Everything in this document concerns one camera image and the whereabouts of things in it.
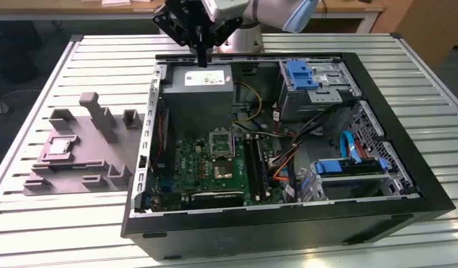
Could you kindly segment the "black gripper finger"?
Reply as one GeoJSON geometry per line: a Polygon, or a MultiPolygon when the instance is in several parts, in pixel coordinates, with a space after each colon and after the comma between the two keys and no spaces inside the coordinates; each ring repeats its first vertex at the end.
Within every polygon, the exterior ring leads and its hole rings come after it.
{"type": "Polygon", "coordinates": [[[230,20],[225,20],[215,23],[209,18],[203,24],[203,67],[206,68],[209,62],[211,62],[211,56],[214,46],[221,46],[230,35],[242,25],[243,18],[235,17],[230,20]]]}
{"type": "Polygon", "coordinates": [[[205,67],[205,52],[195,44],[197,38],[194,28],[189,28],[182,20],[171,12],[169,6],[162,6],[153,16],[153,22],[159,29],[173,38],[179,46],[187,46],[190,51],[197,55],[199,67],[205,67]]]}

